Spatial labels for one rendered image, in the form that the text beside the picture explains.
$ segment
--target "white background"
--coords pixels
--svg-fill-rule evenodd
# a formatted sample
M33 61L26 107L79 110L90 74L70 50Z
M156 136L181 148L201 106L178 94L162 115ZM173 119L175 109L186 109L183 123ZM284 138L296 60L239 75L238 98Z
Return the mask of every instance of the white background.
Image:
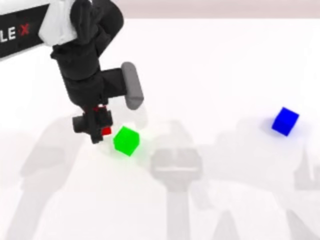
M130 158L73 133L50 48L1 61L0 239L319 239L319 42L318 20L127 20L100 62L138 69L144 106L109 105L140 133Z

